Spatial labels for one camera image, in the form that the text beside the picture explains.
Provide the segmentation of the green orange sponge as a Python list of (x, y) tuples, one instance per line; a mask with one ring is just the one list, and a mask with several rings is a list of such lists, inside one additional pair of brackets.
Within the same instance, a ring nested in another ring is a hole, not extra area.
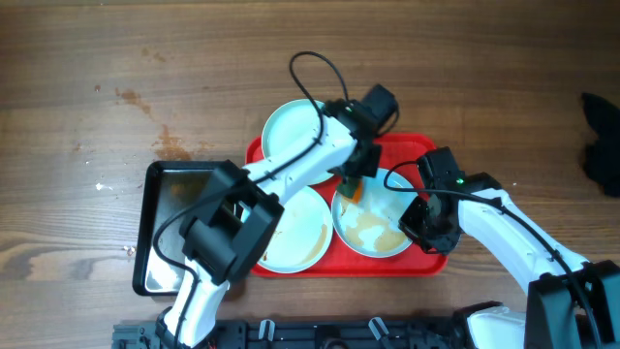
[(363, 179), (361, 177), (344, 176), (336, 187), (336, 192), (350, 202), (357, 204), (361, 200)]

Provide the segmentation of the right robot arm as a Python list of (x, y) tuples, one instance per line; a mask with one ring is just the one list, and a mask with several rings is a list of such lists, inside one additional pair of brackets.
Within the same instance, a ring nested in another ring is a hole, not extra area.
[(497, 301), (452, 318), (453, 348), (616, 348), (619, 267), (591, 263), (552, 238), (487, 173), (465, 175), (449, 148), (414, 160), (422, 186), (399, 229), (426, 254), (447, 256), (462, 235), (481, 243), (527, 297), (525, 312)]

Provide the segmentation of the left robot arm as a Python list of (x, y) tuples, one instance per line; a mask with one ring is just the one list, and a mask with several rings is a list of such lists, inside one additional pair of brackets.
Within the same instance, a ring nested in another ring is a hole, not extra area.
[(221, 163), (199, 199), (167, 219), (181, 225), (184, 271), (175, 303), (157, 319), (156, 334), (167, 348), (194, 348), (214, 330), (216, 314), (231, 284), (260, 260), (286, 202), (317, 176), (341, 176), (350, 197), (363, 178), (376, 175), (381, 128), (398, 111), (394, 95), (377, 84), (360, 101), (339, 99), (318, 107), (319, 131), (276, 156), (239, 168)]

